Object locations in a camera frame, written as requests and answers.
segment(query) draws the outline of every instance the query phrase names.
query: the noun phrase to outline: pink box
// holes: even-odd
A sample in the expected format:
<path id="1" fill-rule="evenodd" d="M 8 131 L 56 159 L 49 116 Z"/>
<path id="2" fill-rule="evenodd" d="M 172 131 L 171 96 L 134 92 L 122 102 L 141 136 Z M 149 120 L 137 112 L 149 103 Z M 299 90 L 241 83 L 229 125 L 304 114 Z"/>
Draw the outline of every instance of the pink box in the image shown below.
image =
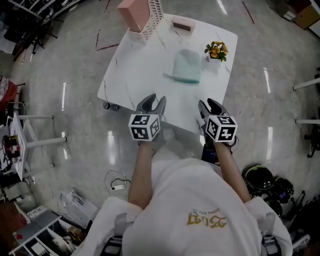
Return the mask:
<path id="1" fill-rule="evenodd" d="M 148 0 L 123 0 L 117 8 L 134 32 L 140 33 L 150 18 Z"/>

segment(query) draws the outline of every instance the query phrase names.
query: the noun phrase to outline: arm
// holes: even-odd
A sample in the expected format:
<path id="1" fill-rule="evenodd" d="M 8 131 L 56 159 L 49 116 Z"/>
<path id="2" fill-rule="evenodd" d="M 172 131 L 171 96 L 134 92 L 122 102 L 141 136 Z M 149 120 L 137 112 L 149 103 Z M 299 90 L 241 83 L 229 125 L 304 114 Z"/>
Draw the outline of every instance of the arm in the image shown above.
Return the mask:
<path id="1" fill-rule="evenodd" d="M 136 157 L 128 202 L 145 209 L 152 198 L 151 158 L 152 142 L 142 142 Z"/>
<path id="2" fill-rule="evenodd" d="M 240 174 L 230 150 L 223 143 L 215 143 L 214 146 L 224 181 L 233 188 L 244 203 L 250 201 L 250 194 L 246 183 Z"/>

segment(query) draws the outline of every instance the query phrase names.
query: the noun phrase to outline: person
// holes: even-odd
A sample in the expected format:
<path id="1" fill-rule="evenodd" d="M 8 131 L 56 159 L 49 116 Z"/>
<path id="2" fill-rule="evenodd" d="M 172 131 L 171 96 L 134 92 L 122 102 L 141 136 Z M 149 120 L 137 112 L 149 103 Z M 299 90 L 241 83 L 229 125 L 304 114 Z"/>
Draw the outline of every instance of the person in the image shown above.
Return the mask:
<path id="1" fill-rule="evenodd" d="M 111 249 L 114 243 L 106 244 L 122 236 L 123 256 L 259 256 L 264 250 L 260 220 L 272 213 L 272 236 L 281 255 L 291 256 L 290 235 L 280 218 L 260 197 L 251 199 L 229 148 L 214 146 L 220 168 L 180 159 L 166 147 L 152 159 L 152 142 L 142 142 L 128 200 L 105 201 L 80 255 L 119 255 Z M 119 232 L 116 219 L 123 214 L 125 228 Z"/>

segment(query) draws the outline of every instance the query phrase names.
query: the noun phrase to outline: red line on floor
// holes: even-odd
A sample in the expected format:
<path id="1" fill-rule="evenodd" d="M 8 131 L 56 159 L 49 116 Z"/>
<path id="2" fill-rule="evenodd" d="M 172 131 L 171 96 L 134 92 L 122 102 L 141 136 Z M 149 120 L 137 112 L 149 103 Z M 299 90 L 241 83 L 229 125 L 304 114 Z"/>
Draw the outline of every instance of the red line on floor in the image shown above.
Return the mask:
<path id="1" fill-rule="evenodd" d="M 98 50 L 96 50 L 96 51 L 108 49 L 108 48 L 115 47 L 115 46 L 118 46 L 118 45 L 119 45 L 118 43 L 117 43 L 117 44 L 112 44 L 112 45 L 109 45 L 109 46 L 106 46 L 106 47 L 102 47 L 102 48 L 100 48 L 100 49 L 98 49 Z"/>
<path id="2" fill-rule="evenodd" d="M 106 11 L 107 11 L 110 1 L 111 1 L 111 0 L 109 0 L 109 1 L 108 1 L 108 3 L 106 4 L 106 7 L 105 7 L 104 12 L 106 12 Z"/>
<path id="3" fill-rule="evenodd" d="M 249 14 L 251 20 L 252 20 L 252 24 L 255 24 L 255 21 L 254 21 L 254 19 L 252 18 L 251 14 L 250 14 L 250 12 L 249 12 L 249 10 L 248 10 L 248 8 L 246 7 L 245 2 L 242 2 L 242 3 L 243 3 L 244 8 L 246 9 L 247 13 Z"/>
<path id="4" fill-rule="evenodd" d="M 95 49 L 97 49 L 97 46 L 98 46 L 99 33 L 100 33 L 100 29 L 99 29 L 98 34 L 96 35 Z"/>

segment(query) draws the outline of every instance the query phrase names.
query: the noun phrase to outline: pink object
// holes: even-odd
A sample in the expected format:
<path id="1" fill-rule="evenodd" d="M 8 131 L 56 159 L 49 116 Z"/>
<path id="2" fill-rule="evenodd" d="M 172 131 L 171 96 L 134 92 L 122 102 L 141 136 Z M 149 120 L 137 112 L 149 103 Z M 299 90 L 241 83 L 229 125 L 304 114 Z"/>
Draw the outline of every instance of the pink object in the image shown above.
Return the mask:
<path id="1" fill-rule="evenodd" d="M 148 0 L 123 0 L 117 8 L 134 32 L 140 33 L 150 18 Z"/>
<path id="2" fill-rule="evenodd" d="M 174 17 L 171 20 L 171 26 L 178 30 L 183 30 L 192 33 L 195 29 L 195 21 L 188 18 Z"/>

